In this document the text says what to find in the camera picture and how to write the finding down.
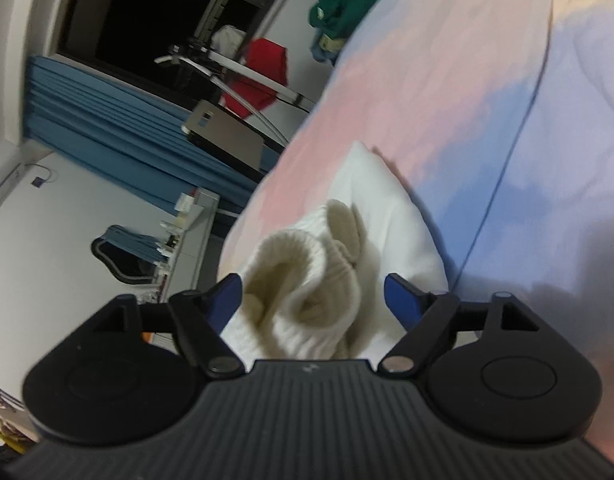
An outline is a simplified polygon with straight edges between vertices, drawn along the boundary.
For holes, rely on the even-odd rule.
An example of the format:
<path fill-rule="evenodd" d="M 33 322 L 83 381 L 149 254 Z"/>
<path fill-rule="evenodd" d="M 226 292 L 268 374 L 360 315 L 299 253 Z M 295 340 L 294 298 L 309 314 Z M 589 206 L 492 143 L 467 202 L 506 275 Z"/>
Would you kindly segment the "white knit garment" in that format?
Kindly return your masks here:
<path fill-rule="evenodd" d="M 396 273 L 424 292 L 448 287 L 421 212 L 379 156 L 356 143 L 327 198 L 264 236 L 240 266 L 241 307 L 221 336 L 247 366 L 263 359 L 366 359 L 406 333 L 386 307 Z"/>

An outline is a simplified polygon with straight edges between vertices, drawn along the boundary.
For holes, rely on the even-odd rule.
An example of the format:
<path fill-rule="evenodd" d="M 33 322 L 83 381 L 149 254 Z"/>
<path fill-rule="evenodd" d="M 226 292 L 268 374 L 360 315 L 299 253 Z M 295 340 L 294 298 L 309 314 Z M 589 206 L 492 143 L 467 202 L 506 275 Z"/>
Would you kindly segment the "metal clothes rack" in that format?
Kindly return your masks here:
<path fill-rule="evenodd" d="M 263 89 L 266 94 L 272 96 L 275 101 L 279 101 L 289 107 L 300 110 L 306 115 L 309 115 L 316 103 L 309 99 L 305 94 L 296 92 L 289 87 L 283 86 L 278 81 L 275 81 L 256 70 L 252 70 L 237 61 L 231 60 L 215 52 L 211 49 L 202 48 L 201 57 L 198 60 L 189 58 L 180 52 L 177 46 L 170 48 L 169 52 L 164 56 L 155 58 L 155 64 L 170 64 L 183 65 L 192 68 L 200 73 L 209 82 L 214 84 L 222 93 L 231 96 L 241 106 L 250 112 L 264 127 L 268 138 L 282 146 L 289 144 L 289 137 L 281 131 L 261 110 L 255 107 L 253 101 L 237 90 L 235 90 L 230 82 L 245 81 L 248 84 Z"/>

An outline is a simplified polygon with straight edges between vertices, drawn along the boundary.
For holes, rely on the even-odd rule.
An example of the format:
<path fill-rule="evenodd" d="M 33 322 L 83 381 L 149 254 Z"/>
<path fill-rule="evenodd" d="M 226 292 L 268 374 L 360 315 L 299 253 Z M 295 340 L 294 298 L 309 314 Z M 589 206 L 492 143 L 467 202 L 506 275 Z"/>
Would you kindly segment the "wavy black framed mirror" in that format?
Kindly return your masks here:
<path fill-rule="evenodd" d="M 113 224 L 90 244 L 90 252 L 113 278 L 126 285 L 149 285 L 168 258 L 158 250 L 158 239 Z"/>

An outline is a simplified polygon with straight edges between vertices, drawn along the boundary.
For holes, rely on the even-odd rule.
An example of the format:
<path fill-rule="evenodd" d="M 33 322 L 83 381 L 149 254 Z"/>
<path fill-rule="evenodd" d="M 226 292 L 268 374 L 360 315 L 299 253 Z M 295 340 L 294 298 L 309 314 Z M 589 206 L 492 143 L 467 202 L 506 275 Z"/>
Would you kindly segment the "white dressing table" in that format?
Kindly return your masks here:
<path fill-rule="evenodd" d="M 218 203 L 219 196 L 205 188 L 179 196 L 175 219 L 161 223 L 168 238 L 158 251 L 167 261 L 156 265 L 154 285 L 140 292 L 140 304 L 165 302 L 178 292 L 196 289 Z"/>

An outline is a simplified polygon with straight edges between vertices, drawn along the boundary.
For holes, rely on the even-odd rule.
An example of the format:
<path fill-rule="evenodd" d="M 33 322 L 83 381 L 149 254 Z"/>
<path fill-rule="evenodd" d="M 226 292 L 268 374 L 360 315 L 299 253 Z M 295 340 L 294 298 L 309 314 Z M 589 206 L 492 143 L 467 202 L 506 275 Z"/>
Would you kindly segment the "white stool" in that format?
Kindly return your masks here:
<path fill-rule="evenodd" d="M 283 150 L 267 134 L 208 101 L 196 104 L 181 130 L 197 148 L 256 183 L 267 174 L 261 166 L 265 150 L 278 155 Z"/>

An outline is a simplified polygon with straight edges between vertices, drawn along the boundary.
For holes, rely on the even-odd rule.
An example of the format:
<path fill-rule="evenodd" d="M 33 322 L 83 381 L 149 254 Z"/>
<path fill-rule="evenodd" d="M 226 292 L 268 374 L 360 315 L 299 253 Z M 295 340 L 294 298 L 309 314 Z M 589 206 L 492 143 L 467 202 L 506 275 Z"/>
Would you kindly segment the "pastel rainbow bed quilt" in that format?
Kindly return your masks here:
<path fill-rule="evenodd" d="M 520 296 L 598 368 L 614 461 L 614 0 L 380 0 L 227 237 L 237 270 L 355 142 L 423 214 L 450 287 Z"/>

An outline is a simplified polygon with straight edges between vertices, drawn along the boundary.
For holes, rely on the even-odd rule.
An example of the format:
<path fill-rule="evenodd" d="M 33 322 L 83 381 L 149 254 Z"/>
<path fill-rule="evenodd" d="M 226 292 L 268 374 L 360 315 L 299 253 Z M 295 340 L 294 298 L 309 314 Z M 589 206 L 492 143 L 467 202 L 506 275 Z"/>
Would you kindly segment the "left blue curtain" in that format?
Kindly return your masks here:
<path fill-rule="evenodd" d="M 206 188 L 240 212 L 256 184 L 190 143 L 189 114 L 144 92 L 32 56 L 26 63 L 24 134 L 167 214 Z"/>

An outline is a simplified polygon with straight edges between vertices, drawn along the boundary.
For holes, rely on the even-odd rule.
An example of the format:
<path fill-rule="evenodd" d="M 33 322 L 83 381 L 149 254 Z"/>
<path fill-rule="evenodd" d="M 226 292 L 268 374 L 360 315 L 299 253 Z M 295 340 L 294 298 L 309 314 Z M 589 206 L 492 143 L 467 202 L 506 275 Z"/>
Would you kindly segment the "dark window frame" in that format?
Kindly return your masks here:
<path fill-rule="evenodd" d="M 217 103 L 214 84 L 187 65 L 159 64 L 173 48 L 189 56 L 232 26 L 252 38 L 275 0 L 68 0 L 58 51 L 181 106 Z"/>

